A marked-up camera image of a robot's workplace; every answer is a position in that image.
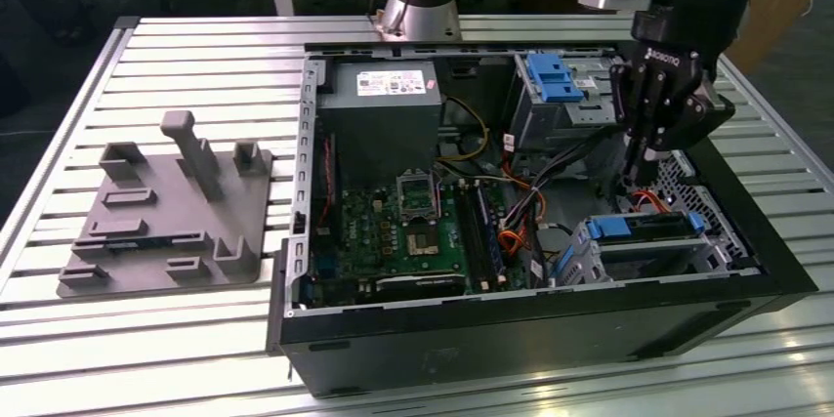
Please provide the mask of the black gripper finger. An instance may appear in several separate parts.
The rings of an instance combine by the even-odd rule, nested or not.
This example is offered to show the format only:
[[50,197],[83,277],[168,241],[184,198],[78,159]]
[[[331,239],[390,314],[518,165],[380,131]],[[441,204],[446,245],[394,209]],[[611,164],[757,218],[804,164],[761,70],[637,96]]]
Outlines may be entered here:
[[665,100],[651,119],[646,148],[639,158],[639,181],[653,182],[666,154],[695,145],[734,114],[734,104],[714,89],[697,89],[674,102]]
[[627,64],[614,64],[610,67],[610,79],[615,118],[626,137],[622,174],[634,184],[639,174],[641,116],[639,101],[634,96],[633,68]]

